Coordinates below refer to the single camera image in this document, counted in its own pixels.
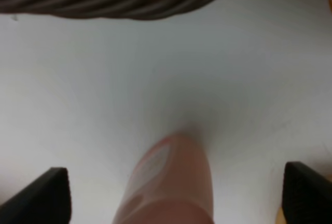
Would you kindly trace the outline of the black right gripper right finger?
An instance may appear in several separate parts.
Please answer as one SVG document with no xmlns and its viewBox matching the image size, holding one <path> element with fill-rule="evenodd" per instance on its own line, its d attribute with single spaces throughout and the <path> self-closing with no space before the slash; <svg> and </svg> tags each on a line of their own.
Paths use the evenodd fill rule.
<svg viewBox="0 0 332 224">
<path fill-rule="evenodd" d="M 301 162 L 284 169 L 281 208 L 286 223 L 331 223 L 331 181 Z"/>
</svg>

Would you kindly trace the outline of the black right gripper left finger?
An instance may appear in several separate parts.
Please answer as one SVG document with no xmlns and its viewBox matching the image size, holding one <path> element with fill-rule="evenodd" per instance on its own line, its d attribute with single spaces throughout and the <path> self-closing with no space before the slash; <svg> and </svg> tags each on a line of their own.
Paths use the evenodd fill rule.
<svg viewBox="0 0 332 224">
<path fill-rule="evenodd" d="M 1 205 L 1 223 L 70 223 L 68 170 L 52 167 Z"/>
</svg>

